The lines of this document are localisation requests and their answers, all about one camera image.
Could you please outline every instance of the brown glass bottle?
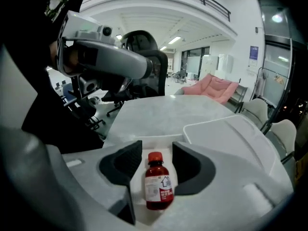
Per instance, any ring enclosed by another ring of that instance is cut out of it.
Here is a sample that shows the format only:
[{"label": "brown glass bottle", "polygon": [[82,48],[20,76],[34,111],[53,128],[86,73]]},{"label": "brown glass bottle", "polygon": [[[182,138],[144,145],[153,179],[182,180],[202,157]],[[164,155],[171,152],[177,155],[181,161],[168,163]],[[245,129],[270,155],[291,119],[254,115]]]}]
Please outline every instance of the brown glass bottle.
[{"label": "brown glass bottle", "polygon": [[148,155],[149,169],[145,173],[146,207],[150,210],[164,210],[173,201],[173,191],[169,171],[163,164],[160,152]]}]

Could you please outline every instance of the pink armchair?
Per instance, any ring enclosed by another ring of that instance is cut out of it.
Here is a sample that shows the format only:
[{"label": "pink armchair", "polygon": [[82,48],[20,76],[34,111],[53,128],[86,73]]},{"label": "pink armchair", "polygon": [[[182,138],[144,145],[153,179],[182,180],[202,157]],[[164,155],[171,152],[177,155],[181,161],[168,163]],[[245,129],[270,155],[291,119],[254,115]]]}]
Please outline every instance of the pink armchair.
[{"label": "pink armchair", "polygon": [[182,87],[184,95],[205,95],[225,104],[234,94],[239,83],[217,78],[207,74],[202,80],[191,87]]}]

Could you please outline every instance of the office desk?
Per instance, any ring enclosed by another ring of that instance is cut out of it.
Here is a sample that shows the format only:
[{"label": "office desk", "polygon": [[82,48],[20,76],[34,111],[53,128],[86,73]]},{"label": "office desk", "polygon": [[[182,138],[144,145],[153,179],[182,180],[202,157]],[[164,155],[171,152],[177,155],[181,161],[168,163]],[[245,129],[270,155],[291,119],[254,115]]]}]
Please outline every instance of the office desk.
[{"label": "office desk", "polygon": [[138,136],[182,134],[188,124],[216,120],[234,113],[218,102],[200,95],[178,95],[125,102],[112,124],[104,147]]}]

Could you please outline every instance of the chair leg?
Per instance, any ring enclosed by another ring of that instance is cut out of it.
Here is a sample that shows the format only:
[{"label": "chair leg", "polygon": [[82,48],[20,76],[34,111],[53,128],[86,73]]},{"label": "chair leg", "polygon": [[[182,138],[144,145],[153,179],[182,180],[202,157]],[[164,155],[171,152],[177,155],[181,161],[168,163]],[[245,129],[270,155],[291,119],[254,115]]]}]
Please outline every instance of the chair leg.
[{"label": "chair leg", "polygon": [[108,111],[108,112],[107,112],[107,116],[110,117],[110,113],[111,113],[111,112],[116,111],[116,110],[119,110],[119,109],[121,109],[121,107],[122,107],[122,105],[118,106],[117,108],[114,108],[114,109],[111,110],[111,111]]}]

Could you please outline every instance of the white floor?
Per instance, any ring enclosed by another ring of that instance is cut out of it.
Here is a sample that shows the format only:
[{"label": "white floor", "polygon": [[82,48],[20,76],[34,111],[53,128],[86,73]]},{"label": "white floor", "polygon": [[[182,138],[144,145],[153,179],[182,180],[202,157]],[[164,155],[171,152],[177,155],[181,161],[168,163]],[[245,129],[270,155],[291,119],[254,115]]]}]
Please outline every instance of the white floor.
[{"label": "white floor", "polygon": [[187,80],[187,82],[184,82],[184,83],[181,82],[181,81],[176,83],[175,80],[171,81],[171,78],[167,78],[166,84],[165,84],[165,95],[166,96],[173,95],[174,93],[176,93],[182,87],[189,87],[189,86],[192,86],[195,83],[196,82],[189,81],[189,80]]}]

